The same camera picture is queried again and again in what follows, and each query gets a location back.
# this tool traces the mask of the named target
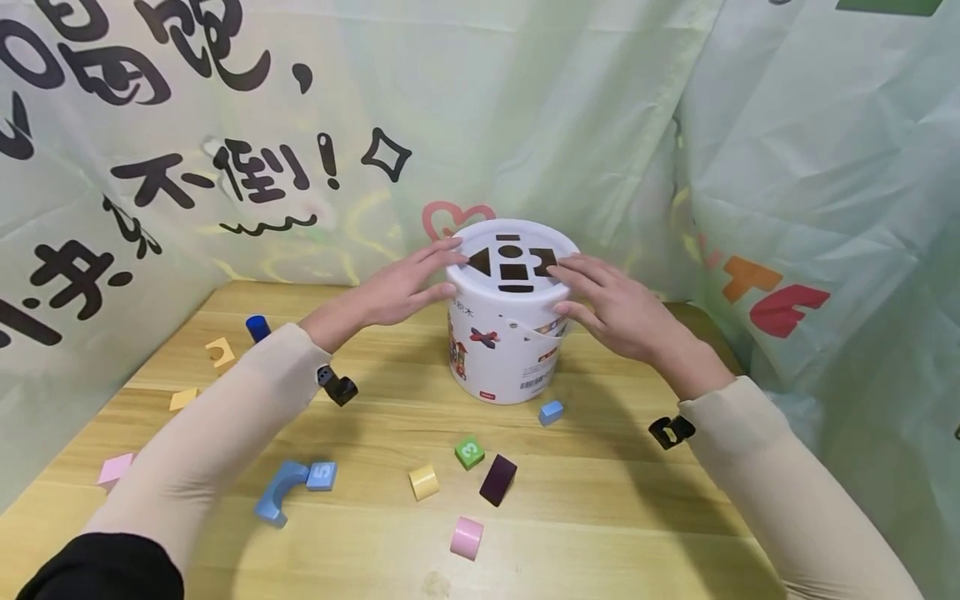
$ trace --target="black sleeve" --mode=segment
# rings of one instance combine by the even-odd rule
[[[40,568],[16,600],[183,600],[166,550],[130,534],[85,534]]]

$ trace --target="black clip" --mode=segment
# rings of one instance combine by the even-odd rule
[[[669,450],[697,433],[697,428],[693,426],[693,423],[678,415],[674,419],[661,417],[655,420],[647,427],[647,431],[663,446],[664,450]]]
[[[330,399],[338,406],[350,402],[357,395],[356,385],[349,377],[338,377],[337,373],[329,365],[324,365],[317,369],[317,383],[324,388]]]

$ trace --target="finger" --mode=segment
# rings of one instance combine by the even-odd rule
[[[410,297],[409,301],[411,314],[422,308],[425,308],[426,306],[429,306],[434,302],[449,300],[456,295],[457,286],[453,285],[449,281],[444,281],[443,283],[438,283],[437,285],[431,285],[422,292],[417,292]]]
[[[469,257],[463,256],[459,252],[435,252],[424,258],[417,265],[417,272],[420,280],[423,281],[443,267],[448,267],[450,265],[462,265],[466,264],[467,262],[469,262]]]
[[[596,300],[603,291],[603,288],[597,285],[593,279],[571,269],[567,269],[564,266],[550,265],[546,268],[546,271],[551,276],[565,283],[571,290],[588,300]]]
[[[598,269],[603,269],[604,271],[611,274],[612,276],[626,278],[626,275],[623,273],[623,271],[617,269],[612,264],[610,264],[606,260],[603,260],[602,258],[597,258],[596,256],[590,256],[589,254],[580,254],[579,252],[575,252],[574,254],[572,254],[572,256],[575,256],[577,258],[583,258],[584,260],[586,260],[586,262],[597,267]]]
[[[418,263],[436,252],[451,251],[457,246],[463,244],[463,242],[464,240],[459,237],[446,237],[442,240],[437,240],[426,248],[421,248],[418,251],[410,254],[408,259],[410,262]]]
[[[603,328],[603,322],[597,319],[593,311],[583,306],[580,302],[564,300],[563,302],[558,302],[557,305],[553,307],[553,311],[558,315],[569,317],[583,325],[594,337],[600,335],[600,330]]]
[[[557,263],[561,267],[588,277],[597,285],[607,287],[616,283],[616,277],[613,274],[596,263],[586,260],[582,255],[561,258]]]

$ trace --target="yellow block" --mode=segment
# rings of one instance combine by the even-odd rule
[[[414,496],[418,502],[440,491],[440,481],[437,480],[433,465],[410,471],[410,485],[414,487]]]
[[[207,344],[205,348],[210,355],[210,360],[213,361],[213,369],[218,375],[229,371],[233,363],[237,362],[237,358],[233,355],[233,349],[230,347],[230,342],[227,341],[227,338],[214,340]]]
[[[200,388],[187,388],[170,396],[170,411],[186,408],[200,394]]]

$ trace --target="hand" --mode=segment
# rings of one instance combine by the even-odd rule
[[[620,356],[654,363],[669,345],[691,337],[642,283],[599,258],[573,254],[547,271],[589,300],[595,313],[569,300],[558,303],[554,311],[583,325]]]
[[[649,363],[680,400],[720,390],[734,381],[720,357],[667,310],[642,283],[599,258],[573,254],[550,275],[593,305],[559,302],[554,311],[583,325],[620,356]]]
[[[317,346],[332,353],[368,325],[397,324],[429,304],[453,298],[457,289],[449,282],[420,288],[441,268],[468,261],[453,251],[461,242],[446,238],[387,265],[363,284],[318,307],[300,327]]]

